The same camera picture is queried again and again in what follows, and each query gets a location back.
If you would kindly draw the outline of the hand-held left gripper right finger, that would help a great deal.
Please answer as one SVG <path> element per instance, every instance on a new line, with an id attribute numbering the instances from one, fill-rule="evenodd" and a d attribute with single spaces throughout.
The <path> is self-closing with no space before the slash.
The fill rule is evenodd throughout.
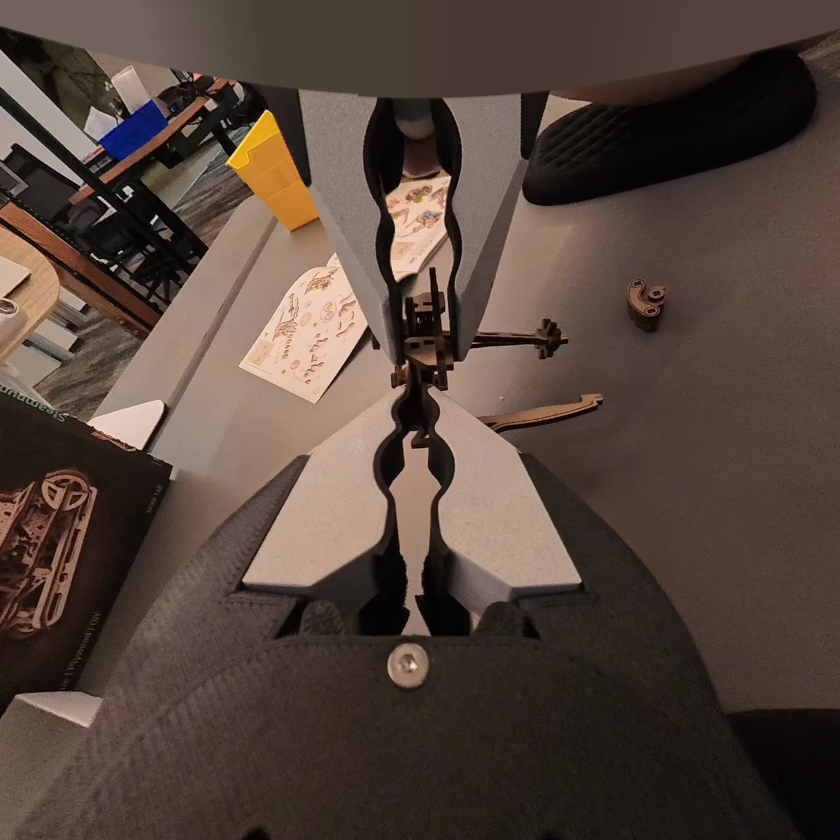
<path id="1" fill-rule="evenodd" d="M 437 527 L 454 558 L 450 594 L 468 611 L 580 588 L 581 577 L 518 450 L 435 387 L 433 430 L 454 473 Z"/>

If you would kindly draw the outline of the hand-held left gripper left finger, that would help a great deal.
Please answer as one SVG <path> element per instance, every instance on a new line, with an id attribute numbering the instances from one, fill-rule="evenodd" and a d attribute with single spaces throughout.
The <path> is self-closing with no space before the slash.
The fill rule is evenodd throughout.
<path id="1" fill-rule="evenodd" d="M 396 538 L 390 491 L 404 468 L 398 409 L 384 396 L 315 447 L 248 567 L 261 592 L 378 592 L 377 564 Z"/>

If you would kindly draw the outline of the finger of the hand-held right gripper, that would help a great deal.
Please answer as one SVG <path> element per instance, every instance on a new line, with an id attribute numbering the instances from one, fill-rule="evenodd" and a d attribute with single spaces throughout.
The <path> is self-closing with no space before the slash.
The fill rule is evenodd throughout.
<path id="1" fill-rule="evenodd" d="M 441 100 L 441 156 L 451 180 L 444 220 L 451 349 L 469 353 L 487 309 L 547 91 Z"/>
<path id="2" fill-rule="evenodd" d="M 393 364 L 402 364 L 394 225 L 385 209 L 390 186 L 383 183 L 398 150 L 389 102 L 266 86 L 266 103 L 378 344 Z"/>

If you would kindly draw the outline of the wooden axle with gear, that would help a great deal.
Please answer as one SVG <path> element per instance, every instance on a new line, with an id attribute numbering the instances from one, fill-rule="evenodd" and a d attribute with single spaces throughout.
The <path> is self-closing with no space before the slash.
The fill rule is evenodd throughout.
<path id="1" fill-rule="evenodd" d="M 537 329 L 530 332 L 478 331 L 470 349 L 528 346 L 536 349 L 540 360 L 546 360 L 568 341 L 568 336 L 563 334 L 558 324 L 545 318 Z"/>

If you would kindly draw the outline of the dark wooden model assembly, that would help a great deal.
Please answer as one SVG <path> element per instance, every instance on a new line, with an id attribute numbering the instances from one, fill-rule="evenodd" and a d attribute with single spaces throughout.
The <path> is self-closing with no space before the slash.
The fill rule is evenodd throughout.
<path id="1" fill-rule="evenodd" d="M 400 324 L 404 362 L 392 373 L 393 403 L 387 407 L 392 426 L 376 450 L 376 459 L 398 438 L 414 432 L 414 448 L 442 448 L 449 454 L 454 450 L 436 429 L 440 418 L 440 404 L 429 394 L 433 387 L 445 391 L 448 373 L 455 367 L 451 339 L 443 326 L 446 310 L 445 294 L 438 288 L 435 267 L 428 269 L 430 291 L 416 293 L 404 301 L 404 319 Z"/>

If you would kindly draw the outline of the curved wooden link part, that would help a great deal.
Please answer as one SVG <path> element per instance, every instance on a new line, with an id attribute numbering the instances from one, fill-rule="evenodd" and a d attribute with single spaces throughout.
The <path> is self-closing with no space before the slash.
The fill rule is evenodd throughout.
<path id="1" fill-rule="evenodd" d="M 628 287 L 626 306 L 628 316 L 639 329 L 653 333 L 658 330 L 665 309 L 667 289 L 661 285 L 648 285 L 636 278 Z"/>

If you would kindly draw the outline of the black model kit box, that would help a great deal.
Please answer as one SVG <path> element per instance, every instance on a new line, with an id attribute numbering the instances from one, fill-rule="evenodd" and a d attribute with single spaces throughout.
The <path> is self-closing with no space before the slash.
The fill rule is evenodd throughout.
<path id="1" fill-rule="evenodd" d="M 73 690 L 172 466 L 1 385 L 1 712 Z"/>

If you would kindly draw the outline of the yellow plastic bin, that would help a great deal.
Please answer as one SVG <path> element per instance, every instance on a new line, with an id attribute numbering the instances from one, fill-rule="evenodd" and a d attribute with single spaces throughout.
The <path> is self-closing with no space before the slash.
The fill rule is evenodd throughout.
<path id="1" fill-rule="evenodd" d="M 288 231 L 319 218 L 270 111 L 264 111 L 226 162 Z"/>

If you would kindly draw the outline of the flat wooden lever piece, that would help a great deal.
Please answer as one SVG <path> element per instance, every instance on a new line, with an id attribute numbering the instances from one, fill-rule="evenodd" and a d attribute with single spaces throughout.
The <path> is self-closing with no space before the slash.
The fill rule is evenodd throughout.
<path id="1" fill-rule="evenodd" d="M 602 394 L 581 395 L 577 402 L 540 406 L 517 413 L 478 416 L 477 419 L 491 431 L 502 434 L 516 429 L 557 424 L 573 417 L 596 411 L 603 403 Z"/>

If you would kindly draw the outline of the open instruction booklet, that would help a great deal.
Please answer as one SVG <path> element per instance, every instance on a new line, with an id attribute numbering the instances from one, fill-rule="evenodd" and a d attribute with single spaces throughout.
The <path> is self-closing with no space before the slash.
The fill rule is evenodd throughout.
<path id="1" fill-rule="evenodd" d="M 395 226 L 394 279 L 424 268 L 445 241 L 449 175 L 403 182 L 386 198 Z M 317 403 L 368 329 L 337 254 L 289 288 L 246 357 L 243 371 Z"/>

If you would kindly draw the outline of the black textured cushion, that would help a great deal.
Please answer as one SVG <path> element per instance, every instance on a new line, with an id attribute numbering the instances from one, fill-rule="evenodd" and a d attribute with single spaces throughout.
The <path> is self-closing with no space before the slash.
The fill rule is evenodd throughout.
<path id="1" fill-rule="evenodd" d="M 792 140 L 816 103 L 803 58 L 764 51 L 680 98 L 569 112 L 540 133 L 521 191 L 557 207 L 733 165 Z"/>

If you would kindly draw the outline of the white rounded-corner board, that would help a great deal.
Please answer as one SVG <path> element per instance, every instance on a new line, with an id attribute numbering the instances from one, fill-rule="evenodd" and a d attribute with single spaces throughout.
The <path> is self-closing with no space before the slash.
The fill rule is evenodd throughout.
<path id="1" fill-rule="evenodd" d="M 93 437 L 127 453 L 148 453 L 148 446 L 165 418 L 161 400 L 143 402 L 94 417 L 88 422 Z"/>

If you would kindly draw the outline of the blue plastic bin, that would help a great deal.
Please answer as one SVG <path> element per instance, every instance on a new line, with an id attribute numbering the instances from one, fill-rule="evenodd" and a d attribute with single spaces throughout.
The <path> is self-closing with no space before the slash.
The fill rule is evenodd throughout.
<path id="1" fill-rule="evenodd" d="M 167 113 L 161 110 L 156 100 L 150 100 L 105 133 L 98 144 L 107 155 L 123 161 L 154 140 L 168 124 Z"/>

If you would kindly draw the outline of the white plastic container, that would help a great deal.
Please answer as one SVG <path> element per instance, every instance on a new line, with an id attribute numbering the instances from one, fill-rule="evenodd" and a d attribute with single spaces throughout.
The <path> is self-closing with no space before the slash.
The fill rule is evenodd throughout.
<path id="1" fill-rule="evenodd" d="M 148 92 L 134 66 L 128 65 L 110 78 L 125 108 L 130 114 L 142 109 L 151 102 L 153 95 Z"/>

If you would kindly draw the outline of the dark grey metal box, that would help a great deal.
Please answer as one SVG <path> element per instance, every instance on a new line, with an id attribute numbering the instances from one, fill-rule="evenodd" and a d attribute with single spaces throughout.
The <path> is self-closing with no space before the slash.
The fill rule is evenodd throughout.
<path id="1" fill-rule="evenodd" d="M 46 222 L 67 212 L 78 185 L 13 143 L 1 161 L 1 185 L 25 210 Z"/>

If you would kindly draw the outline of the round light wooden table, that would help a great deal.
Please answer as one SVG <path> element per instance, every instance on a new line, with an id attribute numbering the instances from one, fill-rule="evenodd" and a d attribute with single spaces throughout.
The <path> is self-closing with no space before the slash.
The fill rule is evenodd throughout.
<path id="1" fill-rule="evenodd" d="M 5 366 L 12 352 L 21 347 L 51 314 L 58 302 L 60 291 L 56 268 L 37 250 L 32 255 L 16 255 L 13 261 L 32 270 L 30 278 L 9 296 L 9 299 L 16 301 L 21 309 L 25 310 L 27 321 L 25 327 L 19 331 L 19 341 L 5 360 L 1 361 L 2 366 Z"/>

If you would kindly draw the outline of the pale post with brown base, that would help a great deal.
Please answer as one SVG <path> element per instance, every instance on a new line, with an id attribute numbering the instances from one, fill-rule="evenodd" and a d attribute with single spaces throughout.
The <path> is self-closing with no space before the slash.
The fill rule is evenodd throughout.
<path id="1" fill-rule="evenodd" d="M 394 98 L 395 125 L 403 139 L 402 173 L 408 180 L 450 175 L 438 154 L 436 127 L 431 101 L 423 98 Z"/>

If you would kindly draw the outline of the wooden desk with black frame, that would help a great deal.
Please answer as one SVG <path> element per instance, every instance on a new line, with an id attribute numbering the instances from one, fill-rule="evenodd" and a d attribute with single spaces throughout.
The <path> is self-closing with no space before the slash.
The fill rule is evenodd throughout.
<path id="1" fill-rule="evenodd" d="M 97 172 L 117 163 L 103 152 L 93 161 L 108 163 Z M 161 320 L 207 246 L 142 182 L 140 172 L 107 185 L 148 234 L 84 184 L 78 185 L 66 213 L 55 222 L 25 210 L 2 188 L 2 226 L 47 257 L 63 287 L 106 319 L 144 337 Z"/>
<path id="2" fill-rule="evenodd" d="M 237 144 L 228 132 L 234 127 L 238 105 L 235 86 L 234 80 L 215 79 L 201 96 L 170 119 L 165 129 L 124 160 L 94 176 L 102 183 L 117 184 L 138 174 L 140 168 L 152 160 L 163 162 L 161 155 L 165 158 L 175 155 L 177 162 L 183 161 L 208 137 L 215 139 L 226 155 L 233 154 Z"/>

